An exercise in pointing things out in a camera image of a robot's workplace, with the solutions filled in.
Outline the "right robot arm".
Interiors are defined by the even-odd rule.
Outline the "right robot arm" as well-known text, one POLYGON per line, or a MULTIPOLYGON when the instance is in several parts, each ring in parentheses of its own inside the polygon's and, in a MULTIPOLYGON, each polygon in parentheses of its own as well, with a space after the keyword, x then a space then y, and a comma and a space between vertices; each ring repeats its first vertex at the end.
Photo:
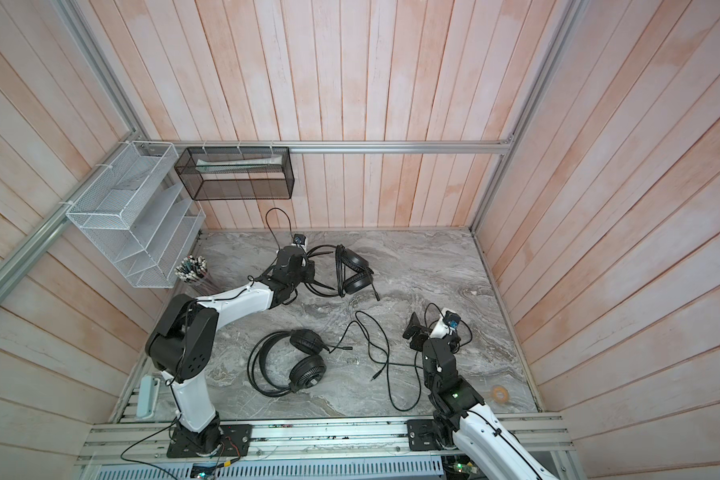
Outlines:
POLYGON ((504 427, 484 398, 458 372, 455 351, 460 344, 461 317, 447 310, 434 327, 412 314, 403 332, 410 347, 422 354, 424 385, 433 405, 431 419, 409 420, 412 451, 456 449, 489 479, 553 479, 504 427))

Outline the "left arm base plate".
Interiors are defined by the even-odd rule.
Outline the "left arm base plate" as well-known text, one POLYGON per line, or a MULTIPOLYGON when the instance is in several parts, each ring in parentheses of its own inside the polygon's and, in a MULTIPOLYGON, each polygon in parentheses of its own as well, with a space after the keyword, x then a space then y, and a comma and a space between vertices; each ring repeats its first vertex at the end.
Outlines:
POLYGON ((210 424, 202 432, 191 432, 179 424, 169 434, 168 458, 246 456, 252 436, 250 424, 210 424))

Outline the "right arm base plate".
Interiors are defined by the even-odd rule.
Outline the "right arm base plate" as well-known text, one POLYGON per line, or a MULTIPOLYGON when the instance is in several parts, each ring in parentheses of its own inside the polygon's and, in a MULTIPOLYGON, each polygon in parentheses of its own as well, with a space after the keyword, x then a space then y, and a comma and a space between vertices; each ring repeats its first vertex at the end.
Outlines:
POLYGON ((412 451, 441 451, 479 456, 487 454, 494 435, 467 416, 414 419, 406 422, 412 451))

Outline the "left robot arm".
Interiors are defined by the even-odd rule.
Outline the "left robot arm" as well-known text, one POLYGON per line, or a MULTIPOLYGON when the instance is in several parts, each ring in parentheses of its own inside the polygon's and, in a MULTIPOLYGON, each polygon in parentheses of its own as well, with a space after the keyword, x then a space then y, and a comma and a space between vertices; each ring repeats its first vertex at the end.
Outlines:
POLYGON ((241 287, 197 298, 173 297, 148 337, 145 352, 160 370, 177 407, 174 433, 194 454, 210 457, 222 446, 220 417, 205 375, 217 331, 296 298, 298 286, 314 273, 305 242, 304 235, 294 235, 262 274, 241 287))

